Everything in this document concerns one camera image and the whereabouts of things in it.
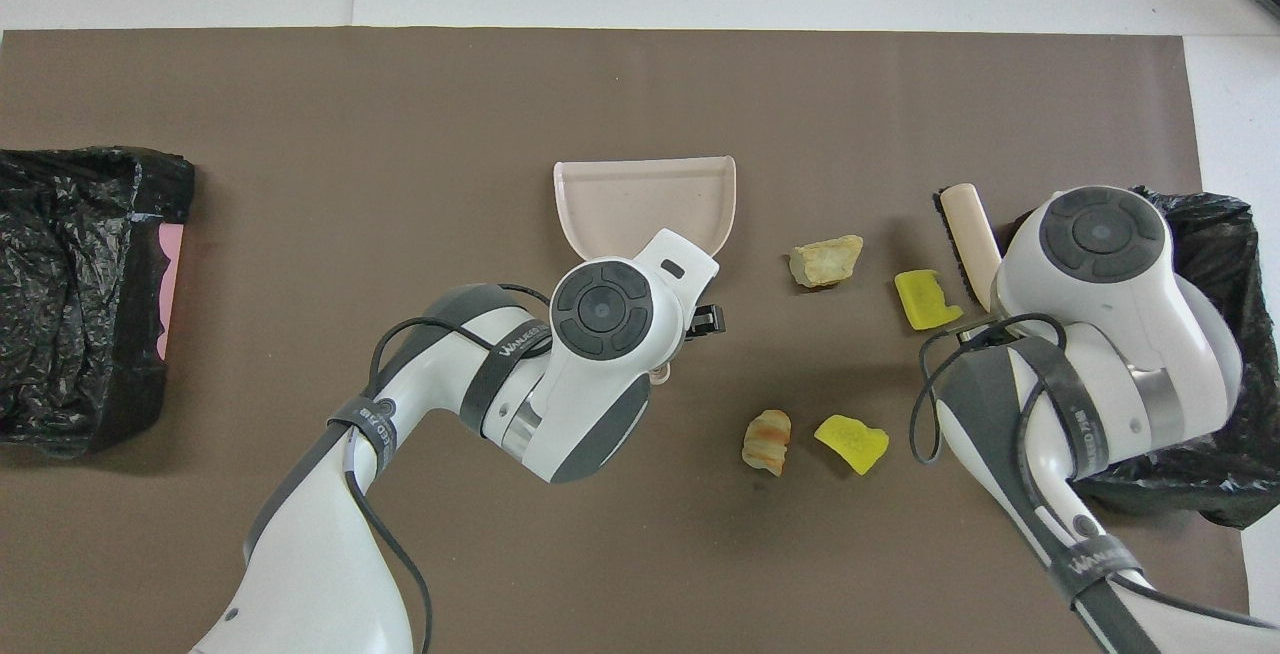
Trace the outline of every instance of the brown table surface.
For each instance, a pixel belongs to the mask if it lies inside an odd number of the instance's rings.
[[[730,329],[685,348],[614,461],[549,486],[434,413],[371,490],[430,580],[433,650],[1094,650],[955,458],[911,461],[923,335],[892,275],[937,267],[977,311],[929,198],[957,180],[993,221],[1066,186],[1198,189],[1179,38],[9,31],[0,145],[145,145],[201,175],[160,422],[76,463],[3,454],[5,654],[186,651],[390,323],[576,264],[553,163],[705,154],[737,159],[708,296]],[[791,282],[792,244],[850,233],[854,279]],[[795,426],[782,477],[739,458],[773,407]],[[813,439],[829,413],[890,433],[868,476]],[[1161,589],[1245,609],[1235,531],[1103,521]]]

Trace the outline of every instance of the robotic arm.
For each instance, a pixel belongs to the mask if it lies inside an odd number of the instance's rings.
[[[1216,431],[1234,408],[1239,352],[1174,275],[1160,212],[1105,186],[1057,195],[1020,227],[993,288],[1001,315],[1033,317],[1012,325],[1021,339],[955,358],[936,411],[1059,594],[1106,651],[1280,651],[1271,625],[1156,591],[1068,484]]]
[[[594,259],[564,276],[549,325],[498,285],[449,291],[268,500],[241,586],[192,654],[412,651],[347,472],[364,491],[426,412],[447,410],[545,481],[594,474],[644,413],[648,372],[687,337],[721,329],[718,308],[698,307],[718,270],[660,230],[635,259]]]

